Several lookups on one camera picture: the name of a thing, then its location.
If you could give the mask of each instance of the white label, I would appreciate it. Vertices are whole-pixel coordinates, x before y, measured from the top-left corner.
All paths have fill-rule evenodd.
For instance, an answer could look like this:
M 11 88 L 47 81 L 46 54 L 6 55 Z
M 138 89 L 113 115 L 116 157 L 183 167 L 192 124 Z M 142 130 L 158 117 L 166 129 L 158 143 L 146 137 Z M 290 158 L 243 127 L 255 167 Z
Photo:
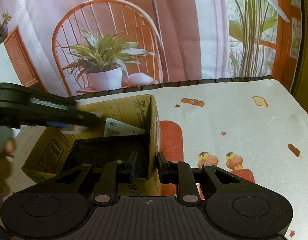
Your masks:
M 112 118 L 106 119 L 104 137 L 138 135 L 143 133 L 145 133 L 145 130 L 141 128 L 134 127 L 132 125 L 114 120 Z
M 62 109 L 62 110 L 69 110 L 69 108 L 67 106 L 54 104 L 54 103 L 51 103 L 51 102 L 48 102 L 48 101 L 41 101 L 37 98 L 31 98 L 30 102 L 32 102 L 33 104 L 37 104 L 37 105 L 49 106 L 49 107 L 58 108 L 58 109 Z

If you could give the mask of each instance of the white paper card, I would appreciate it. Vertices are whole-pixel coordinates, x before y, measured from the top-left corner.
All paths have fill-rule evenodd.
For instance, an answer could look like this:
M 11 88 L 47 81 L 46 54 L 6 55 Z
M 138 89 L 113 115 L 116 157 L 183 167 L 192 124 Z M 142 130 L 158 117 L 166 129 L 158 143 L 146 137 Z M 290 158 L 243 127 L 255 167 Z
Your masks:
M 145 133 L 145 130 L 129 125 L 124 122 L 114 120 L 112 118 L 106 119 L 104 130 L 104 137 L 108 136 L 125 136 L 125 135 L 138 135 Z

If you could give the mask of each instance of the star illustration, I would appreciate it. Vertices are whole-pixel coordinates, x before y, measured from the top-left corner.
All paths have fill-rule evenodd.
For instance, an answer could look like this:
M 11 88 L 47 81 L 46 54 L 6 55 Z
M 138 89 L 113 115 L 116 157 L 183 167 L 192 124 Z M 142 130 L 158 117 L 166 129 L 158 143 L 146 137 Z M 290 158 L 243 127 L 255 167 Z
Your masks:
M 290 237 L 293 237 L 293 236 L 295 236 L 295 231 L 291 230 Z

